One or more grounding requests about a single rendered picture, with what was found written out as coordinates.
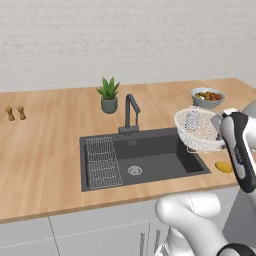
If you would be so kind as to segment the yellow mango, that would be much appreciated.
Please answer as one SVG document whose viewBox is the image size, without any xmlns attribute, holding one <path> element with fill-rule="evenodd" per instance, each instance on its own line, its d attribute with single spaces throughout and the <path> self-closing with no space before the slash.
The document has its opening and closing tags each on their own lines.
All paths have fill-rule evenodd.
<svg viewBox="0 0 256 256">
<path fill-rule="evenodd" d="M 232 165 L 228 162 L 218 161 L 215 163 L 215 167 L 224 173 L 231 173 L 233 171 Z"/>
</svg>

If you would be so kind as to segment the dark grey sink faucet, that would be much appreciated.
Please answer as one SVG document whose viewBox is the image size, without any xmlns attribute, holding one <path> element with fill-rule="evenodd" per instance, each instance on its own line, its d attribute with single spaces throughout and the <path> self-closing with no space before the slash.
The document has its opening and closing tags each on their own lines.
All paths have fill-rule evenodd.
<svg viewBox="0 0 256 256">
<path fill-rule="evenodd" d="M 123 127 L 118 128 L 118 132 L 125 136 L 130 136 L 132 133 L 139 131 L 139 124 L 138 124 L 137 117 L 135 118 L 135 125 L 132 126 L 130 124 L 130 107 L 133 107 L 135 114 L 138 117 L 141 110 L 132 94 L 128 94 L 125 100 L 125 125 Z"/>
</svg>

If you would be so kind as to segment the brown and orange fruit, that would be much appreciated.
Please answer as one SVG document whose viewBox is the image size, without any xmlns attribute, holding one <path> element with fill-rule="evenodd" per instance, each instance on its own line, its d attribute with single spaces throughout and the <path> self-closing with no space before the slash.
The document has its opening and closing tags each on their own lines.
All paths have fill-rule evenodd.
<svg viewBox="0 0 256 256">
<path fill-rule="evenodd" d="M 206 101 L 219 101 L 222 99 L 221 94 L 216 94 L 214 92 L 206 91 L 206 92 L 198 92 L 195 96 L 199 99 Z"/>
</svg>

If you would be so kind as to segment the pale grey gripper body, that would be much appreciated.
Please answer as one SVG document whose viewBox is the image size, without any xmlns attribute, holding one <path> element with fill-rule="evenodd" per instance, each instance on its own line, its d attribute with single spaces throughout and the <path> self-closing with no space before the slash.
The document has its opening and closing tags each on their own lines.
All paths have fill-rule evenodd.
<svg viewBox="0 0 256 256">
<path fill-rule="evenodd" d="M 211 118 L 211 122 L 213 124 L 213 126 L 215 127 L 215 129 L 217 130 L 217 140 L 221 140 L 222 139 L 222 134 L 221 134 L 221 123 L 222 123 L 223 117 L 221 114 L 215 114 L 212 118 Z"/>
</svg>

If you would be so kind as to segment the pale blue bowl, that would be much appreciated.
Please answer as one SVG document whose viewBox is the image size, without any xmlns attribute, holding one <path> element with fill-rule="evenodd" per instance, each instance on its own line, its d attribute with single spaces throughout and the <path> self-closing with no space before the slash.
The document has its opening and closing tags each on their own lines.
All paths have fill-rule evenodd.
<svg viewBox="0 0 256 256">
<path fill-rule="evenodd" d="M 219 101 L 206 101 L 206 100 L 199 99 L 195 96 L 195 94 L 198 92 L 206 92 L 206 91 L 214 92 L 216 94 L 221 94 L 222 99 Z M 208 108 L 208 109 L 213 109 L 214 107 L 220 105 L 225 99 L 225 94 L 223 92 L 221 92 L 217 89 L 205 88 L 205 87 L 199 87 L 199 88 L 192 89 L 191 96 L 193 99 L 194 106 L 199 106 L 199 107 Z"/>
</svg>

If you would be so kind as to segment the grey drawer front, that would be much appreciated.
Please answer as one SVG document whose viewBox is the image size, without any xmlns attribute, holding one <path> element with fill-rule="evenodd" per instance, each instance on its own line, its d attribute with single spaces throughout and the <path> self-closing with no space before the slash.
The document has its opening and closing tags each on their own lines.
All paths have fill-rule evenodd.
<svg viewBox="0 0 256 256">
<path fill-rule="evenodd" d="M 52 237 L 47 218 L 0 224 L 0 247 L 40 241 Z"/>
<path fill-rule="evenodd" d="M 53 239 L 0 246 L 0 256 L 59 256 Z"/>
</svg>

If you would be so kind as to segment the dark grey sink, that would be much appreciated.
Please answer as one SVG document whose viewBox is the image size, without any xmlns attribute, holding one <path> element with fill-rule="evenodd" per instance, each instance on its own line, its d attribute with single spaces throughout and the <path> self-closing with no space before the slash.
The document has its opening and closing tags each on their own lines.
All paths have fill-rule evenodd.
<svg viewBox="0 0 256 256">
<path fill-rule="evenodd" d="M 139 131 L 130 136 L 105 134 L 80 139 L 81 189 L 92 191 L 87 173 L 88 139 L 111 137 L 123 184 L 121 186 L 208 174 L 209 168 L 190 153 L 175 128 Z"/>
</svg>

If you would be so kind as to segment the green plant in grey pot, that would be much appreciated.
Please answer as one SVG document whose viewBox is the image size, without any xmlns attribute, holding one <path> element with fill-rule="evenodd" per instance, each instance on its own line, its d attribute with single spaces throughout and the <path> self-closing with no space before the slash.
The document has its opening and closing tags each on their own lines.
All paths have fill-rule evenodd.
<svg viewBox="0 0 256 256">
<path fill-rule="evenodd" d="M 107 81 L 102 78 L 102 86 L 97 88 L 97 92 L 101 95 L 101 109 L 104 113 L 113 114 L 118 107 L 118 87 L 120 83 L 115 83 L 114 78 Z"/>
</svg>

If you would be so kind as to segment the dark grey dishwasher front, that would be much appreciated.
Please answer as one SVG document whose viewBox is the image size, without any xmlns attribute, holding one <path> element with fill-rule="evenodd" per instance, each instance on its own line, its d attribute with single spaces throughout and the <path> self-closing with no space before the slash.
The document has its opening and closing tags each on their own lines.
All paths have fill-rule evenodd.
<svg viewBox="0 0 256 256">
<path fill-rule="evenodd" d="M 242 190 L 236 196 L 223 234 L 230 243 L 256 248 L 256 212 Z"/>
</svg>

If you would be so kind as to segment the grey panel under sink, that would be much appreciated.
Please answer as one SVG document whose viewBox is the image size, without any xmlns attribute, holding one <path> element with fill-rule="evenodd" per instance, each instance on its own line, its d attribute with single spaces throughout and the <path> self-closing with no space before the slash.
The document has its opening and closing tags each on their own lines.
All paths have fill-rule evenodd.
<svg viewBox="0 0 256 256">
<path fill-rule="evenodd" d="M 154 220 L 155 200 L 62 214 L 50 218 L 57 237 Z"/>
</svg>

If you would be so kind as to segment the grey cupboard door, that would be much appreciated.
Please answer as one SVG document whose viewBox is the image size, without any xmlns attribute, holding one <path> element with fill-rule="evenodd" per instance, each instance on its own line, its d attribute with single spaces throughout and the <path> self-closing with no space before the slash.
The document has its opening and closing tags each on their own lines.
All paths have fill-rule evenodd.
<svg viewBox="0 0 256 256">
<path fill-rule="evenodd" d="M 154 256 L 154 243 L 156 237 L 156 230 L 161 230 L 160 239 L 159 239 L 159 246 L 166 240 L 169 227 L 167 225 L 162 224 L 159 220 L 152 220 L 150 222 L 150 229 L 149 229 L 149 240 L 148 240 L 148 249 L 147 249 L 147 256 Z"/>
<path fill-rule="evenodd" d="M 134 223 L 57 237 L 56 242 L 60 256 L 139 256 L 140 233 L 145 233 L 145 256 L 148 227 L 148 222 Z"/>
</svg>

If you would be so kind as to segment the white mesh colander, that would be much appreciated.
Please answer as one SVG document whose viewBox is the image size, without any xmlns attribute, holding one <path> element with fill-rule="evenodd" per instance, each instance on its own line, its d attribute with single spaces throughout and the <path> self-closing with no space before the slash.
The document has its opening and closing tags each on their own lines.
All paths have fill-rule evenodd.
<svg viewBox="0 0 256 256">
<path fill-rule="evenodd" d="M 189 152 L 215 152 L 225 147 L 224 140 L 211 122 L 214 116 L 211 110 L 195 106 L 175 114 L 174 123 L 179 138 Z"/>
</svg>

